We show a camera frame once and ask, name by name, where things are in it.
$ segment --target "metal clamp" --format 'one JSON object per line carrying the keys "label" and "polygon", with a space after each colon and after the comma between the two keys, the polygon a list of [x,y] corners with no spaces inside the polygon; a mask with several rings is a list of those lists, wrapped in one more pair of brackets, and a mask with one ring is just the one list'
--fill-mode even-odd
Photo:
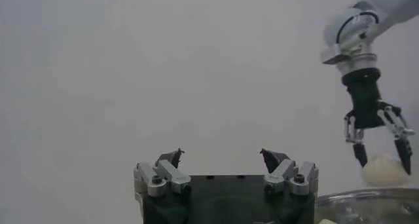
{"label": "metal clamp", "polygon": [[136,193],[147,193],[149,196],[163,196],[167,181],[156,174],[149,163],[138,163],[134,169]]}
{"label": "metal clamp", "polygon": [[291,193],[305,196],[318,191],[319,169],[313,162],[304,162],[299,173],[289,181]]}
{"label": "metal clamp", "polygon": [[415,135],[415,131],[407,126],[406,120],[403,118],[402,114],[400,113],[399,116],[397,116],[394,113],[393,107],[386,106],[384,110],[379,109],[377,115],[386,125],[388,130],[394,134],[394,137],[397,140]]}
{"label": "metal clamp", "polygon": [[272,173],[264,176],[265,192],[269,195],[282,192],[285,182],[295,176],[297,172],[298,167],[296,167],[294,160],[283,160]]}
{"label": "metal clamp", "polygon": [[345,138],[348,143],[362,143],[364,138],[363,129],[355,129],[355,116],[345,117]]}
{"label": "metal clamp", "polygon": [[172,190],[178,194],[187,194],[191,191],[191,177],[182,174],[175,166],[167,160],[160,160],[155,171],[162,177],[166,178],[172,184]]}

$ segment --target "black cylinder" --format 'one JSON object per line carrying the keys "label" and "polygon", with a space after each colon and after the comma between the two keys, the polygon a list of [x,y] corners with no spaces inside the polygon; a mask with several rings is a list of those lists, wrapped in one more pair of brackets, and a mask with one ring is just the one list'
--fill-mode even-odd
{"label": "black cylinder", "polygon": [[342,78],[354,105],[350,114],[355,117],[355,128],[375,128],[383,124],[377,116],[378,101],[381,100],[376,83],[379,78],[380,70],[375,67],[353,71]]}

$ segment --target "white object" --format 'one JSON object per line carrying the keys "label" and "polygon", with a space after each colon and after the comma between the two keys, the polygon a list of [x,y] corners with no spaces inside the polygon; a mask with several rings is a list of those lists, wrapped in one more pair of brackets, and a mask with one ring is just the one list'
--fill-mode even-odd
{"label": "white object", "polygon": [[319,222],[319,224],[337,224],[333,221],[329,221],[328,219],[323,219]]}
{"label": "white object", "polygon": [[406,184],[409,176],[398,160],[385,155],[377,155],[364,166],[364,180],[376,187]]}

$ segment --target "bolt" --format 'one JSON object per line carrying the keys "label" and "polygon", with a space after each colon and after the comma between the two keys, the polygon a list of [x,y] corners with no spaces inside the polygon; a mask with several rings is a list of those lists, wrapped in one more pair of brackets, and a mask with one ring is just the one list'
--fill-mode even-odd
{"label": "bolt", "polygon": [[160,184],[162,181],[163,179],[160,176],[153,176],[153,178],[151,178],[151,183],[153,184]]}
{"label": "bolt", "polygon": [[302,174],[297,174],[297,175],[294,177],[294,181],[295,181],[296,183],[298,183],[298,184],[302,184],[302,183],[304,183],[304,180],[305,180],[305,178],[304,178],[304,176],[303,176]]}

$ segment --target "metal bracket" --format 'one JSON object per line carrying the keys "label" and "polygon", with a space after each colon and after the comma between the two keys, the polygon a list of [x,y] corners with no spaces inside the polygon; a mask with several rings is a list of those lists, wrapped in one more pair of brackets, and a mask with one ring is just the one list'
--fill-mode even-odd
{"label": "metal bracket", "polygon": [[158,197],[166,192],[167,181],[156,174],[149,163],[138,163],[134,169],[136,193]]}
{"label": "metal bracket", "polygon": [[349,61],[351,56],[349,54],[344,54],[341,47],[338,44],[334,44],[332,47],[321,52],[320,58],[323,64],[335,65],[339,62]]}
{"label": "metal bracket", "polygon": [[267,194],[273,195],[283,191],[285,182],[295,176],[298,167],[294,160],[285,159],[270,174],[264,176],[264,189]]}
{"label": "metal bracket", "polygon": [[415,135],[415,131],[407,126],[406,120],[403,118],[401,113],[399,116],[394,113],[393,107],[386,106],[384,110],[378,110],[377,115],[386,125],[388,130],[394,134],[394,137],[397,140],[407,136]]}
{"label": "metal bracket", "polygon": [[167,160],[160,160],[154,167],[156,172],[166,178],[172,184],[172,190],[178,194],[186,194],[191,191],[191,177],[182,174],[175,166]]}
{"label": "metal bracket", "polygon": [[290,179],[291,193],[305,196],[318,191],[319,169],[313,162],[304,162],[299,173]]}

